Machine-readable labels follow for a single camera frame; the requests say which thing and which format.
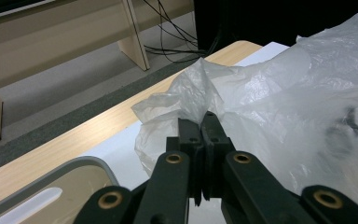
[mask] crumpled plastic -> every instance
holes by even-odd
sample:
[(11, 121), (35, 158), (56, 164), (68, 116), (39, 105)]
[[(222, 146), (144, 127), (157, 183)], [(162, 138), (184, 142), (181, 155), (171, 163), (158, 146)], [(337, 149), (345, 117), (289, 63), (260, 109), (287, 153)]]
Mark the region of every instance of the crumpled plastic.
[(135, 151), (151, 174), (177, 119), (214, 112), (237, 150), (253, 153), (296, 194), (337, 189), (358, 203), (358, 13), (271, 60), (223, 66), (197, 60), (163, 93), (132, 107)]

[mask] white surface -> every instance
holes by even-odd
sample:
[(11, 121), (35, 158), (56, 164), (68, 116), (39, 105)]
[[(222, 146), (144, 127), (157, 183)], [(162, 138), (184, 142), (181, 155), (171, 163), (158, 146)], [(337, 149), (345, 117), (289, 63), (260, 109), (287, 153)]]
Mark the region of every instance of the white surface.
[[(238, 66), (247, 66), (253, 63), (262, 63), (273, 58), (288, 47), (275, 42), (267, 44), (262, 49), (236, 63)], [(80, 156), (94, 156), (104, 160), (112, 169), (120, 186), (134, 189), (148, 179), (141, 161), (135, 153), (135, 138), (141, 128), (141, 121), (133, 123), (130, 127), (110, 137), (100, 145), (90, 149)], [(226, 223), (220, 210), (216, 207), (216, 200), (208, 203), (201, 202), (200, 207), (195, 207), (190, 200), (188, 223)]]

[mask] white plastic bag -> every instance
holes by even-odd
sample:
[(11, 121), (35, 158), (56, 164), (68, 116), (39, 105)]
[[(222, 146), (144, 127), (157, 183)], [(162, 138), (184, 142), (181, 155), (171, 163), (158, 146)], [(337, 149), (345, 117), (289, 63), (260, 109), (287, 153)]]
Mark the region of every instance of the white plastic bag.
[(200, 123), (211, 110), (236, 149), (256, 155), (287, 189), (320, 184), (358, 203), (358, 13), (264, 63), (199, 59), (132, 109), (149, 174), (166, 137), (177, 136), (177, 118)]

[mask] table top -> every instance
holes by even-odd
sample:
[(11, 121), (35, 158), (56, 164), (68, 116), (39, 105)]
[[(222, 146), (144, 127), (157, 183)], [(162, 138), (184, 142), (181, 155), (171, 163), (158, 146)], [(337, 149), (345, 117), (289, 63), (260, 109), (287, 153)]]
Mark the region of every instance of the table top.
[[(234, 65), (261, 48), (261, 46), (248, 41), (237, 41), (208, 56), (206, 60), (222, 65)], [(0, 201), (132, 125), (138, 119), (131, 107), (152, 93), (165, 92), (180, 73), (167, 77), (154, 86), (0, 167)]]

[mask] black cable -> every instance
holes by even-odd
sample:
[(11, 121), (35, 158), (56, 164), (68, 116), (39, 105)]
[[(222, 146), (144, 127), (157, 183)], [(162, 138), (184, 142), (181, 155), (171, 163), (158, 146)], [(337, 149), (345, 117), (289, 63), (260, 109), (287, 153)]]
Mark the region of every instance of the black cable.
[(160, 2), (159, 0), (158, 0), (158, 5), (163, 8), (164, 14), (165, 14), (167, 17), (163, 16), (163, 15), (161, 14), (161, 12), (158, 12), (158, 11), (157, 11), (152, 5), (150, 5), (146, 0), (144, 0), (144, 2), (145, 2), (146, 4), (148, 4), (155, 12), (157, 12), (157, 14), (159, 14), (160, 17), (164, 18), (164, 19), (165, 19), (167, 22), (169, 22), (173, 27), (175, 27), (176, 30), (179, 29), (179, 30), (181, 30), (182, 32), (184, 32), (186, 35), (188, 35), (188, 36), (190, 36), (191, 38), (197, 40), (196, 37), (190, 35), (188, 32), (186, 32), (185, 30), (183, 30), (182, 28), (180, 28), (179, 26), (177, 26), (175, 23), (173, 23), (173, 21), (168, 17), (168, 15), (167, 15), (165, 9), (162, 7), (162, 4), (161, 4), (161, 2)]
[[(182, 31), (192, 37), (193, 39), (197, 40), (197, 38), (195, 38), (194, 36), (188, 34), (185, 30), (183, 30), (182, 28), (180, 28), (179, 26), (177, 26), (176, 24), (173, 23), (173, 21), (171, 20), (171, 18), (168, 16), (164, 6), (161, 4), (161, 2), (158, 0), (158, 10), (156, 10), (153, 6), (151, 6), (146, 0), (144, 0), (145, 3), (147, 3), (154, 11), (156, 11), (158, 14), (159, 14), (159, 19), (160, 19), (160, 24), (158, 25), (158, 27), (160, 28), (160, 46), (161, 48), (160, 49), (157, 49), (157, 48), (152, 48), (152, 47), (148, 47), (148, 46), (145, 46), (146, 48), (149, 48), (149, 49), (152, 49), (152, 50), (147, 50), (147, 52), (149, 53), (153, 53), (153, 54), (158, 54), (158, 55), (164, 55), (165, 58), (172, 62), (172, 63), (184, 63), (184, 62), (189, 62), (189, 61), (193, 61), (193, 60), (196, 60), (198, 59), (199, 57), (202, 57), (205, 55), (205, 51), (198, 51), (198, 50), (193, 50), (191, 49), (191, 47), (188, 45), (188, 43), (190, 43), (191, 45), (193, 45), (194, 47), (197, 48), (197, 45), (195, 43), (193, 43), (192, 40), (189, 40), (187, 37), (184, 36), (184, 34), (182, 34)], [(173, 35), (171, 34), (170, 32), (166, 31), (163, 27), (162, 27), (162, 24), (163, 24), (163, 20), (164, 19), (165, 21), (169, 22), (173, 27), (174, 29), (178, 32), (178, 34), (180, 36), (177, 36), (177, 35)], [(165, 32), (169, 35), (172, 35), (178, 39), (181, 39), (183, 41), (186, 42), (186, 45), (187, 47), (190, 49), (190, 50), (176, 50), (176, 49), (165, 49), (164, 46), (163, 46), (163, 41), (162, 41), (162, 32)], [(198, 55), (198, 57), (194, 58), (194, 59), (189, 59), (189, 60), (185, 60), (185, 61), (173, 61), (171, 60), (168, 55), (173, 55), (173, 54), (178, 54), (178, 53), (195, 53)]]

